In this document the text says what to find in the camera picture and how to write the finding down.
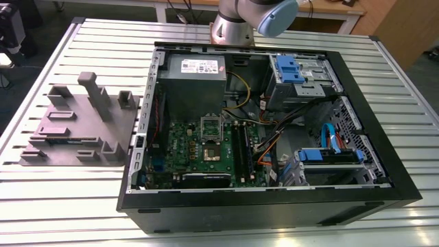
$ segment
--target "ram slot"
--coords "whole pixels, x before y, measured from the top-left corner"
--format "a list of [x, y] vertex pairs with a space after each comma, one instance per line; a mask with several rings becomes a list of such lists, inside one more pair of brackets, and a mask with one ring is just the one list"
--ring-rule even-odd
[[250, 179], [248, 149], [249, 142], [246, 139], [245, 126], [234, 125], [232, 128], [232, 147], [233, 147], [233, 164], [234, 177], [237, 182], [245, 182]]
[[248, 137], [246, 127], [244, 126], [242, 129], [244, 129], [244, 134], [245, 134], [245, 153], [246, 153], [248, 178], [253, 179], [254, 178], [254, 176], [253, 176], [254, 169], [253, 169], [253, 160], [252, 160], [253, 153], [252, 153], [252, 147], [250, 147], [250, 144], [249, 144], [249, 137]]
[[232, 150], [233, 150], [233, 169], [236, 182], [240, 183], [244, 180], [241, 169], [241, 156], [240, 156], [240, 142], [238, 142], [238, 126], [232, 127]]

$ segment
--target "open computer tower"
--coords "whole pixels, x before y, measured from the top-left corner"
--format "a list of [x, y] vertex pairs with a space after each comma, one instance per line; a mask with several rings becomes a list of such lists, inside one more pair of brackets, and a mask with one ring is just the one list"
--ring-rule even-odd
[[337, 52], [154, 45], [117, 201], [146, 233], [348, 224], [421, 198]]

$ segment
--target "sticker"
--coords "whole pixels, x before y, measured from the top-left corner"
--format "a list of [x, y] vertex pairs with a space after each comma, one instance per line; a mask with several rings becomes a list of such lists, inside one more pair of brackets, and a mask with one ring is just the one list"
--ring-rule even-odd
[[269, 171], [269, 176], [272, 177], [273, 180], [276, 180], [277, 174], [274, 173], [273, 170]]
[[184, 59], [181, 73], [217, 74], [217, 61]]
[[312, 73], [309, 71], [300, 71], [300, 74], [302, 76], [312, 76]]
[[260, 101], [260, 109], [265, 110], [265, 107], [266, 107], [266, 102], [261, 100]]
[[281, 162], [285, 162], [288, 160], [289, 156], [282, 154], [281, 157], [280, 157], [280, 161]]
[[68, 140], [66, 143], [68, 144], [82, 144], [82, 142], [80, 140]]

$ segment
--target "slotted aluminum table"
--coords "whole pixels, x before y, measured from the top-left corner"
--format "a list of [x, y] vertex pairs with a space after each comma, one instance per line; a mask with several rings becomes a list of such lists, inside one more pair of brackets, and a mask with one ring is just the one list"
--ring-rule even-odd
[[122, 167], [17, 164], [45, 113], [53, 84], [85, 93], [76, 78], [98, 75], [108, 94], [142, 96], [154, 41], [208, 43], [208, 26], [76, 19], [0, 138], [0, 244], [133, 246], [428, 246], [439, 244], [439, 118], [380, 42], [362, 36], [254, 34], [257, 46], [338, 51], [423, 200], [334, 227], [145, 235], [116, 212]]

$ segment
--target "motherboard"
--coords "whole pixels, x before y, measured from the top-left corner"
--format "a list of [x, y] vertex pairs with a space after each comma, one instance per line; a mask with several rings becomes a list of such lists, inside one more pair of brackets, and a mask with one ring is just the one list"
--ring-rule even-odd
[[221, 122], [216, 117], [173, 121], [166, 154], [150, 159], [145, 180], [153, 189], [197, 188], [205, 183], [213, 188], [265, 186], [265, 172], [252, 159], [257, 143], [250, 122]]

